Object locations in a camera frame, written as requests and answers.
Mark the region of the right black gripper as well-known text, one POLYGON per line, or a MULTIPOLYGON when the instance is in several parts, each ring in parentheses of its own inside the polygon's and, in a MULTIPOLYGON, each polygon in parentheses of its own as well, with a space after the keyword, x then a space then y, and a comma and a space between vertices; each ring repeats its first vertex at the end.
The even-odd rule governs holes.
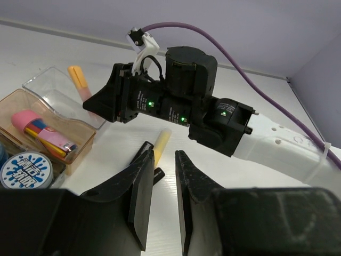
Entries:
POLYGON ((148 80, 148 73, 133 76, 131 63, 114 64, 106 85, 83 102, 83 109, 111 123, 128 123, 139 113, 164 120, 165 85, 162 68, 157 67, 159 78, 148 80))

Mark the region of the clear plastic organizer tray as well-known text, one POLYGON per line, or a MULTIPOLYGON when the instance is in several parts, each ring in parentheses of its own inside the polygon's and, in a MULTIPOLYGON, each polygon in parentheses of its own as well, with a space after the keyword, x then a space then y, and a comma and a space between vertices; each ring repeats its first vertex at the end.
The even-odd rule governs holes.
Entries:
POLYGON ((13 156, 23 151, 38 151, 51 160, 54 178, 52 188, 60 187, 92 149, 106 130, 108 123, 82 108, 82 99, 72 79, 57 69, 48 67, 1 100, 1 143, 13 156), (77 150, 61 159, 50 154, 36 139, 23 134, 11 123, 11 116, 32 110, 77 145, 77 150))

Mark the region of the yellow highlighter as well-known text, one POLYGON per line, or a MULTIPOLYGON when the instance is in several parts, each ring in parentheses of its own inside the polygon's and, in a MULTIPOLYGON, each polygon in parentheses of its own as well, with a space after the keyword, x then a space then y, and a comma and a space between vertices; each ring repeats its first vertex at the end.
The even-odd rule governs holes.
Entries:
POLYGON ((154 157, 155 157, 155 163, 154 163, 155 168, 157 167, 158 162, 159 162, 159 160, 160 160, 160 158, 164 152, 164 149, 167 146, 167 143, 171 137, 171 134, 172 134, 171 129, 165 128, 159 133, 159 135, 157 137, 157 140, 156 140, 156 142, 154 144, 154 148, 153 148, 154 157))

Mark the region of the round blue white tape tin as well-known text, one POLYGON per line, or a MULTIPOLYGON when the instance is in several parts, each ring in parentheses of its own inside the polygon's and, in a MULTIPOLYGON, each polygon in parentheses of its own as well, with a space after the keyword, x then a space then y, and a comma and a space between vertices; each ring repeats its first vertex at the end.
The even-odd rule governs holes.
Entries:
POLYGON ((1 168, 1 184, 7 189, 48 188, 52 181, 52 163, 39 152, 25 151, 13 155, 1 168))

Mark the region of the orange pink highlighter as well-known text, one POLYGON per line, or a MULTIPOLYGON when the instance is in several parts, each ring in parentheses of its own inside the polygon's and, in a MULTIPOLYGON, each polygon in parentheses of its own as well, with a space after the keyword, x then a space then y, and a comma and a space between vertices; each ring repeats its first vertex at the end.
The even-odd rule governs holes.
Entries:
POLYGON ((85 102, 92 96, 92 94, 89 90, 88 82, 84 76, 81 67, 69 66, 67 70, 82 102, 85 102))

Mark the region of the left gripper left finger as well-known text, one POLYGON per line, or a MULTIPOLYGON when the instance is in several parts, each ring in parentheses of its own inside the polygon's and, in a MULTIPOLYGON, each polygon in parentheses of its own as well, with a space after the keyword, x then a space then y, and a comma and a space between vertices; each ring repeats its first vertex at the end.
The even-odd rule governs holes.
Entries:
POLYGON ((145 251, 154 153, 147 150, 107 181, 81 194, 85 251, 145 251))

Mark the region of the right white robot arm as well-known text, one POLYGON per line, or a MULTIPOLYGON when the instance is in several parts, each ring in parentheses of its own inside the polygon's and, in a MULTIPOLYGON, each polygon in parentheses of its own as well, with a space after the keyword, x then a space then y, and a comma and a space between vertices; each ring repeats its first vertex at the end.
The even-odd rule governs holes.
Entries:
POLYGON ((327 144, 281 127, 254 108, 212 95, 217 61, 202 50, 171 47, 159 79, 132 64, 113 66, 107 84, 83 108, 109 122, 149 115, 189 129, 189 138, 226 156, 255 162, 302 183, 340 190, 340 168, 327 144))

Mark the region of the blue black highlighter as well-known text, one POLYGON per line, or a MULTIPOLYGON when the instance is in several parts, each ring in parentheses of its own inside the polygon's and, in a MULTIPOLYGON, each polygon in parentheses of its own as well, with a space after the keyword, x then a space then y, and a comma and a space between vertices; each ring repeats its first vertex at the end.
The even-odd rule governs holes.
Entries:
POLYGON ((154 170, 153 184, 157 184, 160 180, 165 177, 164 171, 158 167, 154 170))

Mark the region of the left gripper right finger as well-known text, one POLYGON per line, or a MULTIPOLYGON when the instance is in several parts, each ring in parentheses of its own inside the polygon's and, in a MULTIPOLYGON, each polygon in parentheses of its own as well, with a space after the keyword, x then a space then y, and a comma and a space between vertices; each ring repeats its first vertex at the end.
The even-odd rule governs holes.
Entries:
POLYGON ((221 255, 221 241, 211 193, 221 188, 188 155, 175 152, 178 214, 183 255, 221 255))

